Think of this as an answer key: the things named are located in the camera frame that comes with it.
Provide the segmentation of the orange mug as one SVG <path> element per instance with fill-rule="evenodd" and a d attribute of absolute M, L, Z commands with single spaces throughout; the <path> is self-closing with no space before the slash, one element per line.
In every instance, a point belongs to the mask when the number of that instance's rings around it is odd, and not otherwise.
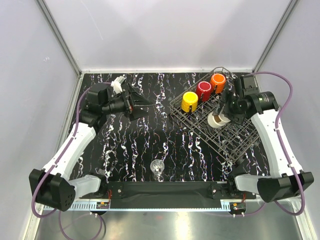
<path fill-rule="evenodd" d="M 212 92 L 219 94 L 224 90 L 226 84 L 226 77 L 221 73 L 214 73 L 210 78 L 210 84 L 212 86 Z"/>

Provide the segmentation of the red mug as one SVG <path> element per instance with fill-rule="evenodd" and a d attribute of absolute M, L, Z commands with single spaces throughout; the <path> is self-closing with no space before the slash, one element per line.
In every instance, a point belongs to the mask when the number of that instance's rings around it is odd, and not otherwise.
<path fill-rule="evenodd" d="M 205 102 L 209 100 L 212 91 L 213 87 L 209 82 L 200 81 L 196 86 L 195 93 L 197 94 L 200 102 Z"/>

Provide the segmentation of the stainless steel cup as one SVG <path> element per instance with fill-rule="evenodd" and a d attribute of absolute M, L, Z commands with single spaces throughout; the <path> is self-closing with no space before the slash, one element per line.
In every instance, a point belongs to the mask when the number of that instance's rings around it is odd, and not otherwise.
<path fill-rule="evenodd" d="M 207 116 L 208 125 L 214 129 L 223 127 L 224 125 L 231 122 L 223 113 L 210 112 Z"/>

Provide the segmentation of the yellow mug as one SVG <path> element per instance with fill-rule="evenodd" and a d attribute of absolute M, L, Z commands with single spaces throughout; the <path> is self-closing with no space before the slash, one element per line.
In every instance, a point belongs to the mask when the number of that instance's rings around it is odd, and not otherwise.
<path fill-rule="evenodd" d="M 198 95 L 193 91 L 187 91 L 183 94 L 181 100 L 181 109 L 186 113 L 193 113 L 198 106 Z"/>

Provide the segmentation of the clear glass tumbler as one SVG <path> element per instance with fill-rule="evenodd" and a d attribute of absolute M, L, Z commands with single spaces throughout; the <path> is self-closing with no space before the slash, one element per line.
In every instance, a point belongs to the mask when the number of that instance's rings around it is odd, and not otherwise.
<path fill-rule="evenodd" d="M 160 159 L 155 159 L 150 163 L 150 169 L 152 173 L 155 175 L 161 175 L 162 172 L 164 171 L 164 168 L 165 168 L 165 164 Z"/>

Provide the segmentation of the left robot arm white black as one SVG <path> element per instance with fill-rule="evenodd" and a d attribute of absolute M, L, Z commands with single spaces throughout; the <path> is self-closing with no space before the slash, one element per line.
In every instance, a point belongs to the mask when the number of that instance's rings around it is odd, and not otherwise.
<path fill-rule="evenodd" d="M 104 126 L 107 116 L 123 113 L 134 121 L 147 116 L 145 108 L 154 105 L 130 84 L 115 81 L 92 85 L 79 100 L 85 100 L 85 105 L 77 104 L 75 123 L 69 136 L 42 169 L 33 169 L 29 174 L 31 209 L 38 218 L 43 215 L 37 212 L 36 204 L 65 212 L 75 200 L 85 195 L 92 194 L 97 199 L 105 197 L 108 187 L 103 182 L 103 175 L 90 173 L 70 179 L 75 164 Z"/>

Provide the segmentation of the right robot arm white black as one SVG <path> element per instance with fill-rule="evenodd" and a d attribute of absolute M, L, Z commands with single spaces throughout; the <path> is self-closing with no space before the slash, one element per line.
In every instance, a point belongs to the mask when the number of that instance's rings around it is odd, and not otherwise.
<path fill-rule="evenodd" d="M 222 93 L 219 113 L 233 124 L 253 123 L 267 156 L 269 175 L 233 173 L 226 186 L 228 196 L 237 199 L 250 192 L 270 203 L 303 194 L 314 176 L 303 170 L 291 149 L 279 116 L 284 108 L 272 92 L 259 91 L 252 73 L 235 78 L 233 84 L 233 91 Z"/>

